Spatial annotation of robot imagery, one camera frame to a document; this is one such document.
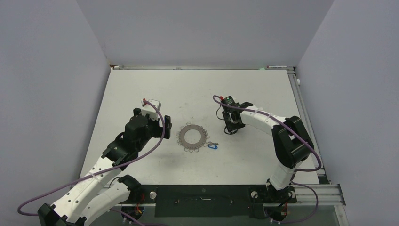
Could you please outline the key with blue tag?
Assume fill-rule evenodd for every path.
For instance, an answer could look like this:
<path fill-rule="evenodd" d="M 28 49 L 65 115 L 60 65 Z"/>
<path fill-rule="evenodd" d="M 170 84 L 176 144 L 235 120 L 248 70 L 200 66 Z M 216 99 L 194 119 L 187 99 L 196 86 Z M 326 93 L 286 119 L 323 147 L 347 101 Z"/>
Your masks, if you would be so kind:
<path fill-rule="evenodd" d="M 214 149 L 214 150 L 218 149 L 218 145 L 219 145 L 218 143 L 214 143 L 214 142 L 211 142 L 211 141 L 209 141 L 207 143 L 208 148 L 211 148 L 211 149 Z"/>

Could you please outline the metal keyring disc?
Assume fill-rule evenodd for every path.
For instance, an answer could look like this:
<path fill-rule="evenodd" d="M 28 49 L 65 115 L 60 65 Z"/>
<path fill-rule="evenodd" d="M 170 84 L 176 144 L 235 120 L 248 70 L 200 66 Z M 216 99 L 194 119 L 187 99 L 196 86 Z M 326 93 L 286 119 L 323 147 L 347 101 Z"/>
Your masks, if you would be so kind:
<path fill-rule="evenodd" d="M 176 139 L 185 152 L 197 153 L 208 145 L 209 134 L 203 126 L 187 122 L 176 132 Z"/>

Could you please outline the key with black tag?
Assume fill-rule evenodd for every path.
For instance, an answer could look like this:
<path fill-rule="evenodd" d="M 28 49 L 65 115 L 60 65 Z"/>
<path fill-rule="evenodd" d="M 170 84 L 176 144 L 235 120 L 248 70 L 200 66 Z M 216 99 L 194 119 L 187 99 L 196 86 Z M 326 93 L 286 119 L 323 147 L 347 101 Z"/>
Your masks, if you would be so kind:
<path fill-rule="evenodd" d="M 227 135 L 234 135 L 234 134 L 236 134 L 237 132 L 238 132 L 238 130 L 236 129 L 236 130 L 228 130 L 227 128 L 225 128 L 224 130 L 223 130 L 223 132 L 225 133 L 225 134 L 227 134 Z"/>

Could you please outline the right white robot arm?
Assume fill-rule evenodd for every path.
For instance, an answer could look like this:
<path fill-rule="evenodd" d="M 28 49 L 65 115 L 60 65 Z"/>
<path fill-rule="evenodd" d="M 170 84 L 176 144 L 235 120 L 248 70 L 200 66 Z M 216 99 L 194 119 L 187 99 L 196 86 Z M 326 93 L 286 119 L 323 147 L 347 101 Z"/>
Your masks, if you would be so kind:
<path fill-rule="evenodd" d="M 250 102 L 238 103 L 232 96 L 220 100 L 225 133 L 232 135 L 245 126 L 252 126 L 272 137 L 279 163 L 266 183 L 266 195 L 273 202 L 279 201 L 296 170 L 314 151 L 302 120 L 297 116 L 276 116 Z"/>

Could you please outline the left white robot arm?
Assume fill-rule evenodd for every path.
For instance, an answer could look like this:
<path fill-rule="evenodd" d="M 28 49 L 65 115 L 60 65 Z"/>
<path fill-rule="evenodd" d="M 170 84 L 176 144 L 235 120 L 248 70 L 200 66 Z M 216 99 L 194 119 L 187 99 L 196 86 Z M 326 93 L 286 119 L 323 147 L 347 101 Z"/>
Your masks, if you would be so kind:
<path fill-rule="evenodd" d="M 140 182 L 130 175 L 121 176 L 127 162 L 136 160 L 151 138 L 170 138 L 171 118 L 160 119 L 147 106 L 135 108 L 123 132 L 108 144 L 94 166 L 63 197 L 38 209 L 42 226 L 88 226 L 121 202 L 141 201 Z"/>

